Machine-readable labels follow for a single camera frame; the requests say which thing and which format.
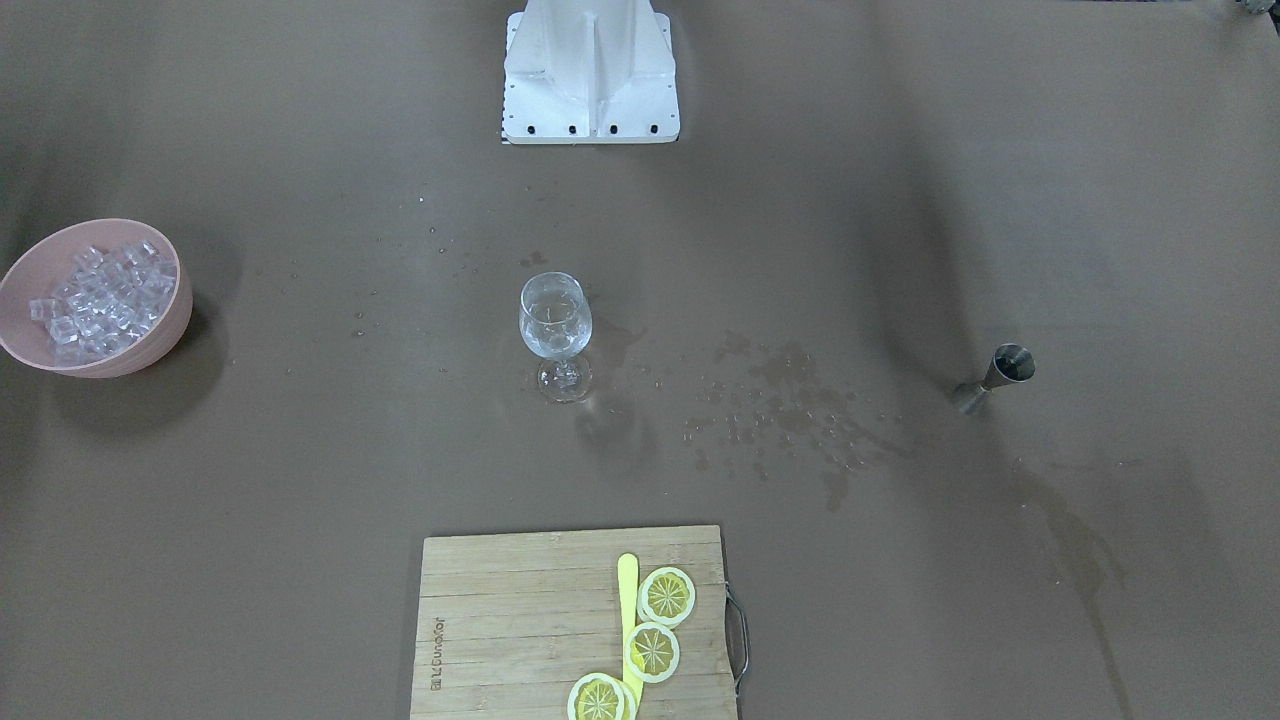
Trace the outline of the steel cocktail jigger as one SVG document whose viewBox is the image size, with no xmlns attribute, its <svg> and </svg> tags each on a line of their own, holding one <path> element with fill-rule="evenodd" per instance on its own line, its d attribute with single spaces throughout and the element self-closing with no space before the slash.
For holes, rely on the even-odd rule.
<svg viewBox="0 0 1280 720">
<path fill-rule="evenodd" d="M 973 415 L 1001 387 L 1028 382 L 1036 374 L 1033 352 L 1018 343 L 1000 345 L 992 354 L 984 375 L 973 383 L 956 386 L 951 402 L 961 414 Z"/>
</svg>

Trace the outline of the clear wine glass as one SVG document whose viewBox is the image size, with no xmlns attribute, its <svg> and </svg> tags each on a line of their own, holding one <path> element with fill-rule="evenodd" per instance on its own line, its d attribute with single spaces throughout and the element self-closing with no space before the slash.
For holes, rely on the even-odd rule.
<svg viewBox="0 0 1280 720">
<path fill-rule="evenodd" d="M 582 352 L 593 337 L 593 315 L 579 281 L 563 272 L 531 277 L 520 293 L 518 329 L 538 357 L 538 388 L 558 404 L 584 400 L 591 369 Z"/>
</svg>

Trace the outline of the pile of clear ice cubes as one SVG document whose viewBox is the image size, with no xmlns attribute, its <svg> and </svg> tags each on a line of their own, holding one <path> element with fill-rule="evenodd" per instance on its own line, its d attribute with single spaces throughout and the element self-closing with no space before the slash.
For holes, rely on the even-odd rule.
<svg viewBox="0 0 1280 720">
<path fill-rule="evenodd" d="M 152 241 L 104 251 L 88 246 L 47 293 L 27 302 L 54 366 L 116 356 L 150 334 L 177 296 L 179 265 Z"/>
</svg>

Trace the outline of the yellow plastic stick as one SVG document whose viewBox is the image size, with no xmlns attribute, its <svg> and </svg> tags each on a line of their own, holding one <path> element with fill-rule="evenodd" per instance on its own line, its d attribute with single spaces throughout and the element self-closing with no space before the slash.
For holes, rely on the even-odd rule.
<svg viewBox="0 0 1280 720">
<path fill-rule="evenodd" d="M 617 591 L 620 597 L 621 637 L 622 637 L 622 673 L 621 682 L 631 693 L 634 708 L 631 717 L 637 717 L 637 710 L 643 698 L 644 682 L 628 666 L 628 638 L 637 624 L 637 585 L 639 564 L 634 553 L 622 553 L 617 559 Z"/>
</svg>

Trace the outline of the lemon slice far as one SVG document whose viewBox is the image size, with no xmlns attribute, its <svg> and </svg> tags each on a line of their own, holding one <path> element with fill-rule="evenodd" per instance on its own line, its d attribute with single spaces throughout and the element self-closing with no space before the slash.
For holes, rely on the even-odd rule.
<svg viewBox="0 0 1280 720">
<path fill-rule="evenodd" d="M 675 629 L 692 614 L 696 600 L 695 583 L 684 569 L 658 568 L 637 585 L 637 616 Z"/>
</svg>

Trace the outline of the lemon slice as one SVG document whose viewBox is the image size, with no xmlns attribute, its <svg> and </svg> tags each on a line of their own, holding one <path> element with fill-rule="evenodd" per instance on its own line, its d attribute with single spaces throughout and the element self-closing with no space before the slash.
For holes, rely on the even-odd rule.
<svg viewBox="0 0 1280 720">
<path fill-rule="evenodd" d="M 675 629 L 692 614 L 696 600 L 695 583 L 684 569 L 658 568 L 637 585 L 637 616 Z"/>
<path fill-rule="evenodd" d="M 623 642 L 626 676 L 644 684 L 671 679 L 681 662 L 681 646 L 675 630 L 660 623 L 640 623 Z"/>
<path fill-rule="evenodd" d="M 564 716 L 568 720 L 635 719 L 637 701 L 622 680 L 604 673 L 579 678 L 568 692 Z"/>
</svg>

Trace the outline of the lemon slice middle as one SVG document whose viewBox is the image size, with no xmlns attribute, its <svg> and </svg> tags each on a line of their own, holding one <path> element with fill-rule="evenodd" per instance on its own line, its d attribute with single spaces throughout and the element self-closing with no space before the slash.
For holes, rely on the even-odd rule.
<svg viewBox="0 0 1280 720">
<path fill-rule="evenodd" d="M 671 679 L 681 662 L 681 646 L 675 630 L 660 623 L 640 623 L 623 642 L 626 676 L 644 684 Z"/>
</svg>

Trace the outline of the bamboo cutting board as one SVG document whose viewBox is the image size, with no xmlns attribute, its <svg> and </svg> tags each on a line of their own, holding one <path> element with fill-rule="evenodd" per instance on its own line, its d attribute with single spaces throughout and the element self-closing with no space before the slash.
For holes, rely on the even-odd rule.
<svg viewBox="0 0 1280 720">
<path fill-rule="evenodd" d="M 636 719 L 739 717 L 716 525 L 426 539 L 408 716 L 567 719 L 579 678 L 621 680 L 622 553 L 637 557 L 639 583 L 675 566 L 698 593 L 692 614 L 673 629 L 680 666 L 667 682 L 644 684 Z"/>
</svg>

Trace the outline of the lemon slice near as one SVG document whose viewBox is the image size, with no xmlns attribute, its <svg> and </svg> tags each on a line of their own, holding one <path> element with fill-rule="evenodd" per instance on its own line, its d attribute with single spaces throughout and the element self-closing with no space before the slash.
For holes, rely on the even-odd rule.
<svg viewBox="0 0 1280 720">
<path fill-rule="evenodd" d="M 564 716 L 568 720 L 635 719 L 637 701 L 622 680 L 604 673 L 579 678 L 568 692 Z"/>
</svg>

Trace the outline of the pink bowl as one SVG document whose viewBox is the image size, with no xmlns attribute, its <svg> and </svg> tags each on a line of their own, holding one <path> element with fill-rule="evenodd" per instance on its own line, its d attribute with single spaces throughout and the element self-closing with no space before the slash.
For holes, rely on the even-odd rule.
<svg viewBox="0 0 1280 720">
<path fill-rule="evenodd" d="M 173 305 L 156 328 L 136 346 L 116 356 L 77 366 L 54 366 L 45 331 L 28 314 L 27 302 L 47 293 L 73 266 L 73 256 L 88 246 L 104 251 L 137 241 L 152 241 L 179 265 Z M 26 251 L 3 278 L 3 347 L 28 366 L 77 378 L 113 378 L 138 372 L 159 361 L 184 334 L 193 311 L 193 288 L 169 238 L 160 231 L 120 218 L 82 222 L 50 234 Z"/>
</svg>

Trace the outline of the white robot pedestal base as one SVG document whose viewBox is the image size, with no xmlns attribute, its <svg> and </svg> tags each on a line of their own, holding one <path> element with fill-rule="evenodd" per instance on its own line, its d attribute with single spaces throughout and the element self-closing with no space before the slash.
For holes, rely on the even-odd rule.
<svg viewBox="0 0 1280 720">
<path fill-rule="evenodd" d="M 504 41 L 503 142 L 678 140 L 672 24 L 652 3 L 529 1 Z"/>
</svg>

